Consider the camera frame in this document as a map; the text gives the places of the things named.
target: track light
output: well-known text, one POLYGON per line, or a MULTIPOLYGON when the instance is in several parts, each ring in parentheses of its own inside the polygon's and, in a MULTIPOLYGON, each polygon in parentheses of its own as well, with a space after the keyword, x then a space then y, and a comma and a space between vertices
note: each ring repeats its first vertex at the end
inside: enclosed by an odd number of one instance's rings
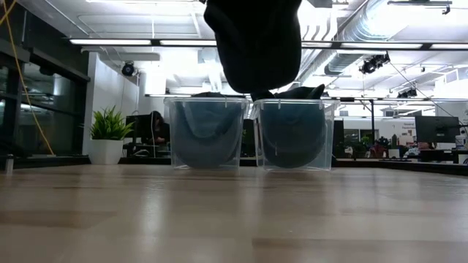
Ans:
POLYGON ((418 92, 416 91, 415 88, 411 88, 407 91, 400 91, 398 96, 396 97, 397 99, 408 99, 408 98, 413 98, 418 96, 418 92))
POLYGON ((364 64, 359 68, 359 71, 363 74, 371 74, 388 62, 390 62, 390 56, 388 56, 388 53, 385 55, 375 55, 370 59, 364 60, 364 64))

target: transparent container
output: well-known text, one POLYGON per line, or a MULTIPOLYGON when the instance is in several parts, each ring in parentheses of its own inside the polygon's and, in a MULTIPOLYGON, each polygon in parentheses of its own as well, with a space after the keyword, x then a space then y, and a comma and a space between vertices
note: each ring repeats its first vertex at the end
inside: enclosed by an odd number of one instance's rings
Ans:
POLYGON ((247 99, 166 98, 174 168, 238 169, 247 99))
POLYGON ((330 171, 338 102, 263 99, 254 103, 257 164, 266 170, 330 171))

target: air duct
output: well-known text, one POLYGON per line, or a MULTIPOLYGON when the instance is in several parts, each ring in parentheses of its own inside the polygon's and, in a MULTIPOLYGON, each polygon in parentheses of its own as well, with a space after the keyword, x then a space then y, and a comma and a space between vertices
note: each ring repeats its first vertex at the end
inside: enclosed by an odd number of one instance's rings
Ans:
POLYGON ((202 59, 208 70, 208 77, 210 79, 211 91, 221 92, 222 90, 222 79, 221 79, 221 68, 219 67, 219 57, 216 49, 211 47, 203 48, 199 52, 199 60, 202 59))
MULTIPOLYGON (((387 41, 396 35, 407 26, 407 22, 404 18, 395 19, 394 13, 385 10, 388 8, 387 2, 388 0, 369 0, 355 14, 348 25, 338 33, 335 40, 345 42, 387 41)), ((335 50, 324 50, 316 57, 303 77, 323 73, 332 76, 340 75, 361 56, 362 54, 341 54, 335 50), (323 72, 317 72, 323 66, 323 72)))

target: fluorescent light fixture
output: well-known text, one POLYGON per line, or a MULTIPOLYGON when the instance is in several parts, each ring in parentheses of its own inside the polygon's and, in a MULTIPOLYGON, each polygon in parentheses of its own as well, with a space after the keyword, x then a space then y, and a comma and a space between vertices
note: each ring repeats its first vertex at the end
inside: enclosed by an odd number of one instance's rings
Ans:
POLYGON ((111 3, 111 4, 177 4, 197 2, 194 0, 86 0, 88 3, 111 3))
POLYGON ((151 45, 149 39, 71 39, 74 45, 151 45))
POLYGON ((147 94, 147 96, 150 96, 150 97, 153 97, 153 98, 169 98, 169 97, 188 98, 191 95, 187 95, 187 94, 147 94))
POLYGON ((399 1, 388 1, 388 5, 402 5, 402 6, 424 6, 424 7, 446 7, 447 5, 452 4, 452 1, 407 1, 407 0, 399 0, 399 1))
POLYGON ((302 47, 327 48, 327 47, 331 47, 331 43, 328 43, 328 42, 302 42, 302 47))
POLYGON ((337 50, 338 54, 385 55, 384 50, 337 50))
POLYGON ((433 44, 431 49, 466 49, 468 50, 468 44, 433 44))
POLYGON ((392 49, 419 49, 423 44, 412 44, 412 43, 392 43, 392 42, 383 42, 383 43, 343 43, 341 47, 344 48, 375 48, 383 50, 392 50, 392 49))
POLYGON ((216 40, 160 40, 161 45, 168 46, 210 46, 216 47, 216 40))

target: person sitting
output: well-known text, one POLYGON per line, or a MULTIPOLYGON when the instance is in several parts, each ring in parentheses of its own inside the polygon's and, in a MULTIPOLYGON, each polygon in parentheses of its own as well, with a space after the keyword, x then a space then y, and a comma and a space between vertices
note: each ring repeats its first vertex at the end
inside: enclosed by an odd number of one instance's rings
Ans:
POLYGON ((143 143, 165 145, 170 142, 170 127, 158 111, 150 113, 152 118, 152 138, 142 138, 143 143))
POLYGON ((381 144, 379 144, 378 140, 374 141, 374 145, 370 149, 371 151, 371 158, 383 158, 384 153, 388 157, 388 150, 381 144))

